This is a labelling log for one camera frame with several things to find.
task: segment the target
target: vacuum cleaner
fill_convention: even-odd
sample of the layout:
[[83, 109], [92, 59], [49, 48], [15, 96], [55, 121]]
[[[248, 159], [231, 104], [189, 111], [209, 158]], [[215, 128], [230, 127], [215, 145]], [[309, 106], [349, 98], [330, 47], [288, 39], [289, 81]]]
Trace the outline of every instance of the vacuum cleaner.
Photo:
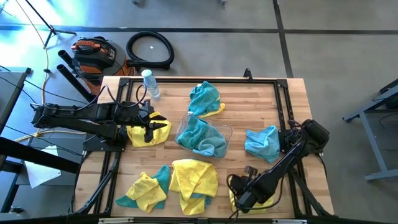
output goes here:
[[[169, 58], [163, 62], [148, 62], [134, 55], [132, 45], [142, 37], [155, 37], [163, 42], [169, 51]], [[94, 95], [100, 92], [104, 76], [131, 76], [142, 67], [168, 70], [174, 60], [171, 43], [161, 34], [148, 31], [135, 34], [127, 42], [126, 51], [131, 59], [127, 59], [121, 46], [104, 37], [81, 37], [71, 46], [71, 50], [73, 58], [66, 50], [60, 50], [58, 56], [68, 64], [76, 77], [86, 83]]]

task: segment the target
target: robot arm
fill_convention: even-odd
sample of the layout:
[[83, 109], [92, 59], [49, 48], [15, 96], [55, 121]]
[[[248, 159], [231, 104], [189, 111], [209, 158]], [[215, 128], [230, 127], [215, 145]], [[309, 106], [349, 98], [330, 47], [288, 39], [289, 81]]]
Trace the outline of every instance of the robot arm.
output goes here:
[[236, 206], [247, 213], [256, 202], [265, 203], [275, 194], [279, 179], [292, 169], [299, 160], [310, 153], [318, 152], [329, 140], [329, 132], [314, 120], [306, 120], [300, 131], [295, 129], [286, 136], [293, 145], [286, 155], [270, 170], [257, 175], [257, 169], [247, 166], [249, 176], [233, 175], [230, 182], [237, 201]]
[[63, 127], [95, 134], [105, 141], [121, 139], [119, 126], [140, 126], [146, 129], [145, 142], [153, 138], [153, 131], [165, 124], [151, 123], [166, 120], [163, 116], [151, 117], [154, 108], [146, 100], [141, 108], [133, 102], [93, 103], [88, 106], [59, 106], [47, 103], [36, 105], [32, 124], [35, 128]]

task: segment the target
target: gray floor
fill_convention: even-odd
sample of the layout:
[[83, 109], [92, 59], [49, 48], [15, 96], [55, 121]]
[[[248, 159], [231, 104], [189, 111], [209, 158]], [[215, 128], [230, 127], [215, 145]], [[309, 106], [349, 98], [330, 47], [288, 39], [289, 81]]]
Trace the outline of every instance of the gray floor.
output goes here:
[[[46, 11], [49, 22], [66, 26], [91, 27], [189, 27], [189, 28], [260, 28], [275, 29], [275, 14], [271, 0], [227, 0], [225, 8], [217, 0], [146, 0], [137, 7], [128, 0], [48, 1], [38, 10]], [[398, 29], [397, 1], [385, 0], [280, 0], [286, 29]], [[0, 14], [0, 25], [28, 23], [13, 1], [5, 9], [13, 14]], [[40, 24], [28, 9], [29, 15]], [[79, 32], [78, 36], [102, 35], [122, 47], [133, 33]], [[155, 71], [156, 75], [222, 75], [239, 77], [249, 67], [255, 77], [286, 77], [284, 61], [277, 34], [217, 34], [217, 33], [164, 33], [173, 44], [176, 57], [169, 72]], [[32, 67], [31, 77], [40, 84], [44, 74], [45, 54], [34, 30], [1, 31], [1, 65], [7, 67]], [[49, 43], [50, 69], [62, 61], [60, 49], [69, 49], [78, 37], [61, 34]], [[294, 77], [304, 78], [313, 118], [331, 132], [325, 149], [328, 183], [335, 213], [341, 217], [380, 222], [398, 222], [398, 178], [366, 182], [364, 175], [379, 168], [365, 135], [362, 124], [353, 121], [345, 124], [341, 117], [376, 96], [378, 89], [397, 78], [398, 45], [396, 35], [287, 35], [287, 46]], [[147, 59], [162, 58], [164, 47], [152, 39], [134, 45], [138, 56]], [[34, 87], [26, 90], [40, 100]], [[47, 89], [82, 100], [73, 88], [54, 72]], [[70, 103], [46, 95], [46, 101]], [[21, 95], [17, 119], [26, 125], [19, 129], [32, 133], [29, 124], [28, 97]], [[353, 138], [352, 133], [359, 135]], [[5, 130], [9, 138], [17, 133]]]

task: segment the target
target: plastic bottle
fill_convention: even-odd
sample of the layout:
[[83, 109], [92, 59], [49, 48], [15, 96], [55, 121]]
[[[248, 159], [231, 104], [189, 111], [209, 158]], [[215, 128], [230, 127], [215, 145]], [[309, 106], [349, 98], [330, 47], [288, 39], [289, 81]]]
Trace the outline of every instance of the plastic bottle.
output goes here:
[[147, 86], [150, 97], [154, 100], [160, 99], [160, 91], [157, 86], [156, 79], [152, 75], [152, 71], [149, 69], [145, 69], [141, 72], [142, 77], [144, 77], [144, 84]]

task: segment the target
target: wooden tabletop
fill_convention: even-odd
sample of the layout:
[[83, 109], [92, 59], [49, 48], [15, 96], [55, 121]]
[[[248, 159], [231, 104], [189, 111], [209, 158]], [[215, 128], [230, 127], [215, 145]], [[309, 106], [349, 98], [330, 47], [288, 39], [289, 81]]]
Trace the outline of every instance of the wooden tabletop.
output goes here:
[[[311, 118], [311, 111], [305, 91], [304, 80], [301, 78], [289, 78], [290, 99], [292, 102], [294, 118], [299, 122]], [[116, 97], [119, 77], [105, 77], [103, 85], [109, 86], [111, 93]], [[135, 101], [136, 88], [140, 83], [135, 82], [131, 99]], [[129, 141], [126, 150], [122, 153], [114, 199], [122, 197], [131, 185], [139, 178], [141, 172], [154, 175], [162, 165], [167, 165], [172, 170], [172, 162], [178, 159], [198, 158], [212, 163], [218, 173], [218, 193], [204, 214], [198, 217], [229, 217], [231, 205], [228, 198], [226, 176], [228, 174], [244, 174], [244, 167], [253, 166], [262, 172], [269, 169], [275, 163], [258, 159], [244, 150], [246, 130], [260, 131], [270, 125], [279, 128], [279, 117], [275, 102], [274, 87], [270, 84], [242, 84], [242, 83], [215, 83], [220, 92], [221, 102], [226, 104], [225, 110], [218, 115], [210, 116], [209, 120], [228, 124], [233, 128], [233, 135], [228, 152], [222, 159], [202, 157], [190, 151], [182, 149], [175, 141], [175, 133], [182, 117], [187, 113], [190, 102], [189, 93], [197, 83], [158, 83], [161, 100], [151, 101], [151, 105], [171, 123], [172, 129], [168, 140], [156, 146], [134, 148]], [[285, 110], [283, 92], [281, 91], [282, 104]], [[104, 91], [99, 97], [99, 103], [111, 101], [108, 93]], [[81, 167], [80, 176], [76, 188], [75, 209], [80, 208], [93, 193], [100, 179], [104, 152], [92, 152]], [[309, 155], [303, 158], [305, 176], [308, 188], [326, 211], [333, 213], [325, 171], [318, 157]], [[280, 202], [262, 215], [242, 215], [240, 218], [293, 218], [292, 199], [290, 196], [287, 177], [283, 183], [283, 194]], [[298, 190], [299, 201], [302, 204], [302, 194]], [[102, 208], [106, 203], [108, 187], [104, 191]], [[169, 191], [165, 208], [153, 209], [151, 213], [145, 213], [138, 208], [126, 208], [113, 204], [112, 216], [153, 216], [153, 217], [185, 217], [182, 213], [178, 193]]]

